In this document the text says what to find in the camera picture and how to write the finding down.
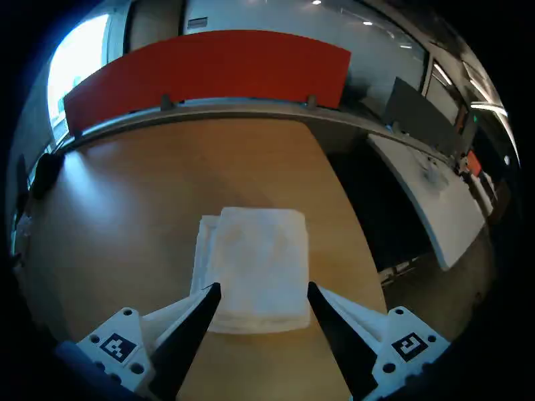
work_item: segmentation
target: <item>window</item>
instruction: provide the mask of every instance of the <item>window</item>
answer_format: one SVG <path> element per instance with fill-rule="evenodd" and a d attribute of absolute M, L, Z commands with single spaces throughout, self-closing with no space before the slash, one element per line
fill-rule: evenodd
<path fill-rule="evenodd" d="M 107 22 L 106 14 L 81 23 L 63 39 L 52 57 L 47 100 L 56 143 L 68 133 L 64 96 L 104 65 L 102 42 Z"/>
<path fill-rule="evenodd" d="M 343 47 L 351 61 L 341 108 L 383 114 L 396 77 L 420 90 L 427 52 L 401 28 L 353 0 L 189 0 L 184 33 L 263 29 Z"/>

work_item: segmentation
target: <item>folded towel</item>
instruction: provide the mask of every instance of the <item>folded towel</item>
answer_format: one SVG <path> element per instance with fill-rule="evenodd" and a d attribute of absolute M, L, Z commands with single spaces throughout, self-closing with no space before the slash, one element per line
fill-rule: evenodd
<path fill-rule="evenodd" d="M 199 225 L 191 293 L 221 284 L 209 331 L 273 333 L 308 326 L 308 235 L 302 213 L 224 208 Z"/>

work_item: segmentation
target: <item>red partition panel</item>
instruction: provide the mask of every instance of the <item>red partition panel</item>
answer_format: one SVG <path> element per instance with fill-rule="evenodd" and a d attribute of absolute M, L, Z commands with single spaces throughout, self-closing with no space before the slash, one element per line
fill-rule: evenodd
<path fill-rule="evenodd" d="M 267 98 L 337 108 L 351 53 L 270 31 L 212 31 L 154 43 L 104 66 L 64 99 L 71 132 L 135 110 L 222 97 Z"/>

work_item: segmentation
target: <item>floor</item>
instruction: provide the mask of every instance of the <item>floor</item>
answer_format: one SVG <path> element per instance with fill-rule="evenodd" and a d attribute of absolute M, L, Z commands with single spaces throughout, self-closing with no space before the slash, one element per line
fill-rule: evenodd
<path fill-rule="evenodd" d="M 384 288 L 387 307 L 405 306 L 452 341 L 496 277 L 493 259 L 485 229 L 449 271 L 440 270 L 434 254 L 426 254 L 413 262 L 413 270 Z"/>

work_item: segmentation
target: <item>screw hole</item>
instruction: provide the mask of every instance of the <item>screw hole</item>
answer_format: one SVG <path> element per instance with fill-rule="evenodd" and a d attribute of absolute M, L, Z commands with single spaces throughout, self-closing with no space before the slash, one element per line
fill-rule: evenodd
<path fill-rule="evenodd" d="M 121 378 L 115 373 L 110 374 L 110 379 L 112 379 L 116 383 L 121 384 Z"/>
<path fill-rule="evenodd" d="M 384 364 L 383 365 L 383 372 L 384 373 L 392 373 L 396 370 L 396 365 L 394 364 Z"/>
<path fill-rule="evenodd" d="M 145 368 L 143 368 L 142 365 L 135 363 L 131 365 L 130 370 L 135 374 L 142 374 L 145 371 Z"/>

